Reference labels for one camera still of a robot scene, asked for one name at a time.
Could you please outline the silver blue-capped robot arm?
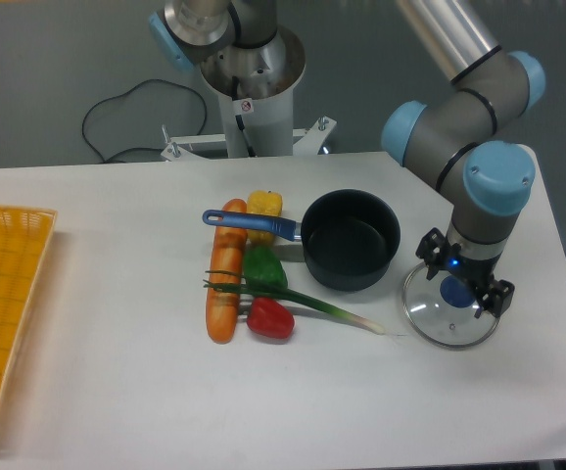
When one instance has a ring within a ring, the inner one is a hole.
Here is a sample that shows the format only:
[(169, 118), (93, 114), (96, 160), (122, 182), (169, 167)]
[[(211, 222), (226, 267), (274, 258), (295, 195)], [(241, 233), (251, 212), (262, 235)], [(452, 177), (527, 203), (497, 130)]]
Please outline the silver blue-capped robot arm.
[[(450, 273), (480, 311), (501, 315), (514, 288), (495, 278), (495, 264), (535, 166), (495, 136), (538, 102), (545, 75), (532, 56), (504, 51), (465, 1), (401, 1), (399, 9), (454, 87), (436, 107), (402, 104), (381, 133), (384, 150), (453, 206), (448, 230), (429, 232), (416, 253), (429, 277)], [(274, 2), (169, 1), (148, 24), (167, 59), (199, 69), (216, 92), (230, 157), (293, 152), (292, 90), (306, 59)]]

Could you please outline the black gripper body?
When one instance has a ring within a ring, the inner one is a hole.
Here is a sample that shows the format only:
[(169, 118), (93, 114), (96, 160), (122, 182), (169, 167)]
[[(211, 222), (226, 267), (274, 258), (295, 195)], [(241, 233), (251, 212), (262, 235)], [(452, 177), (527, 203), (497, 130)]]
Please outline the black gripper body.
[(500, 255), (486, 259), (469, 258), (458, 244), (445, 245), (442, 254), (442, 268), (466, 284), (476, 298), (483, 298), (488, 293)]

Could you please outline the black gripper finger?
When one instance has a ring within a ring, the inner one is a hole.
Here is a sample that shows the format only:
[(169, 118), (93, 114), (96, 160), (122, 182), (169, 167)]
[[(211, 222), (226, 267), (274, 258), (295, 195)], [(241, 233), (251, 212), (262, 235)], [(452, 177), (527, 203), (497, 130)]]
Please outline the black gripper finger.
[(438, 228), (432, 228), (421, 238), (415, 254), (426, 266), (426, 279), (432, 280), (441, 270), (446, 269), (445, 235)]
[(478, 308), (475, 317), (480, 318), (487, 312), (494, 318), (501, 318), (511, 306), (514, 292), (514, 284), (503, 279), (492, 279), (485, 287), (477, 287), (475, 299)]

